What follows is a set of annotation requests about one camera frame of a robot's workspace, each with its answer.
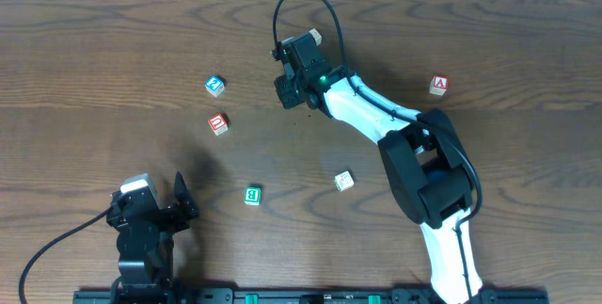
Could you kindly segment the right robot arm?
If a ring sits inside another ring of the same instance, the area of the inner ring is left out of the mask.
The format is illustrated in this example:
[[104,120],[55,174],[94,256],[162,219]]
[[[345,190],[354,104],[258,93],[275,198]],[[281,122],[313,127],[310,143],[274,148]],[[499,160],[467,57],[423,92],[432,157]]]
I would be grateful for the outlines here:
[[433,290],[446,303],[468,303],[483,286],[469,239],[482,188],[450,119],[388,100],[356,73],[332,67],[320,43],[316,30],[276,41],[272,55],[284,69],[278,98],[286,109],[318,109],[377,145],[394,199],[422,231]]

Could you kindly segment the blue number 2 block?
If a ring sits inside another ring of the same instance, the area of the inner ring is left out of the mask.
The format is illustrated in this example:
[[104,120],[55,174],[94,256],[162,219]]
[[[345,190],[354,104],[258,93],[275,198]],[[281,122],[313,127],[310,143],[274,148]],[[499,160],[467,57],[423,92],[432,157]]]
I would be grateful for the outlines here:
[[210,76],[205,82],[205,88],[215,98],[217,98],[223,93],[223,91],[225,90],[225,86],[225,80],[218,75]]

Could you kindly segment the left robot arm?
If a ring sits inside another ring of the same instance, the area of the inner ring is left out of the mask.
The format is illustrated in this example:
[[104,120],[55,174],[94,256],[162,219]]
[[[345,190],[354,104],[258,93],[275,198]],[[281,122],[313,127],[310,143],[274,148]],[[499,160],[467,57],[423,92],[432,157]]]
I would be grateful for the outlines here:
[[111,285],[111,303],[175,303],[173,235],[190,228],[199,208],[180,172],[175,175],[176,202],[161,209],[147,173],[124,181],[112,194],[106,222],[119,233],[119,277]]

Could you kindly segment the red letter A block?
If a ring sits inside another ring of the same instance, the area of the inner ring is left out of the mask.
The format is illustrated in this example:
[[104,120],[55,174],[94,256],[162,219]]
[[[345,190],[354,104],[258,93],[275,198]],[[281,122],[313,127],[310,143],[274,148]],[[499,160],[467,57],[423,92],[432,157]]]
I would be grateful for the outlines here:
[[436,75],[433,77],[429,92],[436,96],[442,96],[449,88],[449,78],[446,76]]

